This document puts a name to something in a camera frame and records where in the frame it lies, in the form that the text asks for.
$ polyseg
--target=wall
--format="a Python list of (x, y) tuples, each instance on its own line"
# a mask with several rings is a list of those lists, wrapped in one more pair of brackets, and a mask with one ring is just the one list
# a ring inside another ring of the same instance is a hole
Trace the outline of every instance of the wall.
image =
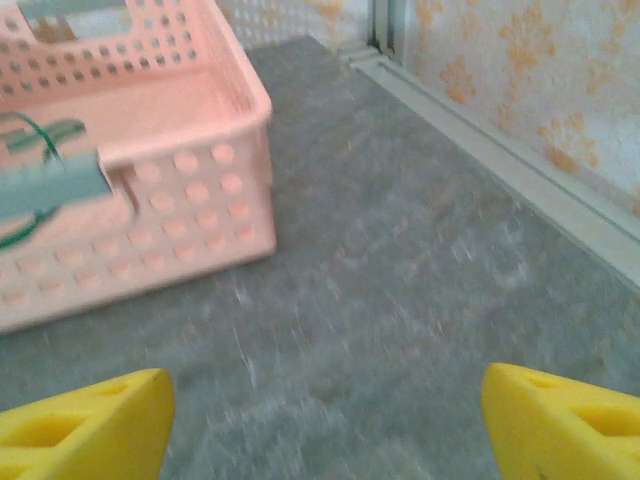
[(425, 84), (640, 215), (640, 0), (409, 0), (406, 32)]
[(327, 46), (367, 38), (368, 0), (219, 0), (243, 45), (311, 34)]

